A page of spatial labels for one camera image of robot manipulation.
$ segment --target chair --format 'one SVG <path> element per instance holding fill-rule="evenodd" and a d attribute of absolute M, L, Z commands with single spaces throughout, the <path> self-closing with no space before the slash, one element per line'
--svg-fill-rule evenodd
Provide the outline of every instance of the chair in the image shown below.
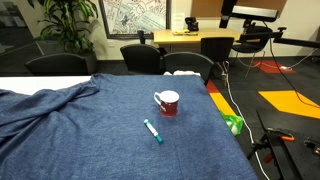
<path fill-rule="evenodd" d="M 72 53 L 44 55 L 24 65 L 35 76 L 89 75 L 85 58 Z"/>
<path fill-rule="evenodd" d="M 146 37 L 144 36 L 144 31 L 139 30 L 139 31 L 137 31 L 137 33 L 138 33 L 138 36 L 139 36 L 140 44 L 146 44 Z M 162 55 L 167 54 L 166 49 L 164 49 L 162 47 L 159 47 L 158 49 L 159 49 L 159 51 L 160 51 L 160 53 Z"/>
<path fill-rule="evenodd" d="M 200 73 L 205 85 L 209 81 L 213 68 L 213 62 L 210 58 L 194 52 L 168 53 L 164 55 L 164 64 L 166 70 L 170 73 L 177 70 Z"/>
<path fill-rule="evenodd" d="M 147 44 L 131 44 L 121 47 L 120 51 L 130 75 L 164 73 L 162 56 L 157 48 Z"/>
<path fill-rule="evenodd" d="M 209 57 L 221 69 L 222 74 L 228 76 L 228 57 L 233 45 L 233 37 L 201 38 L 201 54 Z"/>
<path fill-rule="evenodd" d="M 253 34 L 253 33 L 262 33 L 262 32 L 272 32 L 272 29 L 264 26 L 254 26 L 247 29 L 246 34 Z M 232 49 L 237 52 L 236 59 L 238 58 L 239 53 L 253 53 L 253 56 L 251 58 L 250 64 L 248 66 L 247 73 L 245 77 L 248 76 L 249 70 L 251 68 L 251 64 L 255 58 L 256 53 L 263 51 L 262 58 L 264 58 L 265 51 L 263 50 L 266 44 L 268 43 L 269 39 L 258 39 L 258 41 L 254 40 L 253 42 L 243 42 L 240 44 L 235 44 L 232 46 Z"/>

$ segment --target mug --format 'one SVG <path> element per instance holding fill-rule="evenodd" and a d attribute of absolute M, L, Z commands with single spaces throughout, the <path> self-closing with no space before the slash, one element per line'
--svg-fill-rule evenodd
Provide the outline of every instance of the mug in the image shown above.
<path fill-rule="evenodd" d="M 164 116 L 172 117 L 178 112 L 179 94 L 175 91 L 166 90 L 161 93 L 154 93 L 154 100 L 160 106 L 160 113 Z"/>

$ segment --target cord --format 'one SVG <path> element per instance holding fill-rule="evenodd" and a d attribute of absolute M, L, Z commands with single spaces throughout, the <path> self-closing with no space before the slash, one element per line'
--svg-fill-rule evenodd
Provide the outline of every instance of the cord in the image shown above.
<path fill-rule="evenodd" d="M 276 58 L 275 58 L 275 56 L 274 56 L 274 54 L 273 54 L 271 37 L 269 38 L 269 41 L 270 41 L 270 52 L 271 52 L 272 58 L 273 58 L 273 60 L 274 60 L 274 62 L 275 62 L 275 64 L 276 64 L 277 68 L 280 69 L 280 67 L 279 67 L 279 65 L 278 65 L 278 62 L 277 62 L 277 60 L 276 60 Z M 300 64 L 303 60 L 304 60 L 304 59 L 302 59 L 301 61 L 299 61 L 298 63 L 296 63 L 294 66 Z M 294 85 L 289 81 L 289 79 L 287 78 L 287 76 L 285 76 L 282 71 L 280 71 L 280 73 L 281 73 L 281 75 L 286 79 L 286 81 L 290 84 L 290 86 L 291 86 L 292 89 L 294 90 L 294 92 L 295 92 L 295 94 L 296 94 L 296 96 L 298 97 L 298 99 L 299 99 L 300 102 L 302 102 L 303 104 L 306 104 L 306 105 L 308 105 L 308 106 L 312 106 L 312 107 L 315 107 L 315 108 L 319 108 L 319 109 L 320 109 L 319 106 L 316 106 L 316 105 L 313 105 L 313 104 L 309 104 L 309 103 L 304 102 L 304 101 L 300 98 L 300 96 L 299 96 L 296 88 L 295 88 Z"/>
<path fill-rule="evenodd" d="M 303 59 L 301 59 L 299 62 L 297 62 L 296 64 L 289 66 L 289 68 L 293 68 L 295 66 L 297 66 L 298 64 L 300 64 L 302 61 L 304 61 L 305 59 L 307 59 L 309 56 L 311 56 L 311 54 L 313 54 L 316 50 L 318 50 L 318 48 L 314 49 L 311 53 L 309 53 L 306 57 L 304 57 Z"/>
<path fill-rule="evenodd" d="M 245 118 L 243 117 L 243 115 L 242 115 L 242 113 L 241 113 L 241 110 L 240 110 L 238 104 L 233 100 L 233 96 L 232 96 L 232 94 L 231 94 L 230 83 L 229 83 L 228 71 L 226 72 L 226 77 L 225 77 L 225 78 L 226 78 L 226 84 L 227 84 L 227 87 L 228 87 L 228 93 L 229 93 L 231 102 L 236 106 L 237 111 L 239 112 L 239 115 L 240 115 L 240 116 L 242 117 L 242 119 L 243 119 L 244 125 L 246 126 L 246 128 L 247 128 L 248 131 L 249 131 L 249 136 L 250 136 L 251 143 L 254 143 L 252 131 L 251 131 L 250 127 L 248 126 Z M 263 175 L 266 177 L 267 180 L 270 180 L 270 178 L 269 178 L 268 175 L 265 173 L 265 171 L 264 171 L 264 169 L 263 169 L 263 167 L 262 167 L 262 164 L 261 164 L 261 162 L 260 162 L 260 158 L 259 158 L 259 155 L 258 155 L 258 152 L 257 152 L 257 151 L 255 152 L 255 156 L 256 156 L 256 158 L 257 158 L 257 161 L 258 161 L 259 167 L 260 167 L 260 169 L 261 169 L 261 172 L 263 173 Z"/>

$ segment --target framed picture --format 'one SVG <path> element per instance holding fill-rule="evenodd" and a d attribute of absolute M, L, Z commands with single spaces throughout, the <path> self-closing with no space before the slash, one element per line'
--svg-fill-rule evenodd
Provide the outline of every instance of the framed picture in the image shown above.
<path fill-rule="evenodd" d="M 156 29 L 170 29 L 170 0 L 99 0 L 108 39 L 152 38 Z"/>

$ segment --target potted plant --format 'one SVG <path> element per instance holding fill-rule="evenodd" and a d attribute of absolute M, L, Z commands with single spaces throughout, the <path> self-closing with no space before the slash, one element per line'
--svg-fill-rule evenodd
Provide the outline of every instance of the potted plant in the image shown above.
<path fill-rule="evenodd" d="M 46 26 L 40 37 L 57 37 L 65 52 L 86 57 L 89 73 L 95 73 L 97 58 L 93 43 L 86 37 L 91 33 L 86 27 L 90 17 L 98 18 L 96 5 L 91 0 L 28 0 L 33 8 L 34 1 L 44 8 L 45 19 L 38 23 L 46 23 Z"/>

